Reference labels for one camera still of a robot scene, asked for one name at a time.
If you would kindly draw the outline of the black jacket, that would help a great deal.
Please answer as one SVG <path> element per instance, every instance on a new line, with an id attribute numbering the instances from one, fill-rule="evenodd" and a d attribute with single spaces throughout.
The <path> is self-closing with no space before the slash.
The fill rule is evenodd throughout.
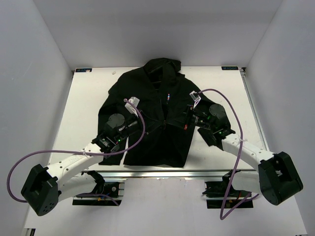
<path id="1" fill-rule="evenodd" d="M 194 106 L 191 92 L 200 92 L 200 89 L 181 73 L 181 62 L 175 59 L 152 59 L 142 67 L 124 73 L 109 89 L 99 110 L 98 132 L 104 131 L 111 115 L 130 116 L 124 99 L 136 97 L 146 127 L 145 134 L 129 136 L 122 142 L 121 149 L 130 146 L 131 150 L 106 157 L 101 164 L 183 167 L 194 132 L 198 131 L 196 126 L 183 128 L 187 106 Z M 195 107 L 207 113 L 213 104 L 216 103 L 201 95 Z"/>

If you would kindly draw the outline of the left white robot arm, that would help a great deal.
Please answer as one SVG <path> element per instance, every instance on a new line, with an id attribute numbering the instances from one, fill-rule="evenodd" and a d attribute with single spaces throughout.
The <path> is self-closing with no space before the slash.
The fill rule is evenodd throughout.
<path id="1" fill-rule="evenodd" d="M 81 151 L 46 167 L 40 164 L 32 167 L 21 194 L 38 216 L 46 215 L 67 198 L 109 197 L 104 194 L 102 175 L 88 168 L 105 157 L 123 154 L 122 142 L 137 132 L 144 136 L 146 127 L 140 113 L 130 120 L 125 120 L 121 114 L 113 114 L 105 127 L 106 130 Z"/>

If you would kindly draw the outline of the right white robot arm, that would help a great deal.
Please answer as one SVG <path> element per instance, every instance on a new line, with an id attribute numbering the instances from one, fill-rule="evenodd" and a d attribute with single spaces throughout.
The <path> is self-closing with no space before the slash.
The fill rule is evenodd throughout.
<path id="1" fill-rule="evenodd" d="M 239 156 L 254 171 L 229 171 L 220 182 L 207 187 L 209 198 L 239 197 L 246 192 L 261 194 L 269 203 L 279 205 L 303 190 L 303 183 L 291 157 L 285 153 L 273 153 L 241 139 L 230 123 L 223 106 L 214 104 L 207 113 L 188 105 L 185 111 L 184 129 L 198 127 L 198 133 L 208 146 L 215 146 Z"/>

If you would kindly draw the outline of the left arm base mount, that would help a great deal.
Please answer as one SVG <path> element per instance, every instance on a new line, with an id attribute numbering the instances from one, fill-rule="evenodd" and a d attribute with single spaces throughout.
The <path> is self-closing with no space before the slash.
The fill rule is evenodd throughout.
<path id="1" fill-rule="evenodd" d="M 82 177 L 92 178 L 92 190 L 80 192 L 73 198 L 74 206 L 115 206 L 118 207 L 124 196 L 125 183 L 123 180 L 104 179 L 96 171 L 81 174 Z"/>

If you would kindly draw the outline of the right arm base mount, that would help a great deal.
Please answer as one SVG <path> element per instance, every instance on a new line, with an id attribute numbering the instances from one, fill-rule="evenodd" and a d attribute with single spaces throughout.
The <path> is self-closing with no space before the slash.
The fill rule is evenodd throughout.
<path id="1" fill-rule="evenodd" d="M 202 192 L 202 195 L 206 197 L 207 209 L 220 209 L 223 203 L 223 198 L 229 183 L 232 171 L 225 174 L 220 181 L 207 181 L 205 182 L 206 188 Z M 230 188 L 227 195 L 224 208 L 231 209 L 239 202 L 241 202 L 246 195 L 247 191 L 235 190 L 233 187 Z"/>

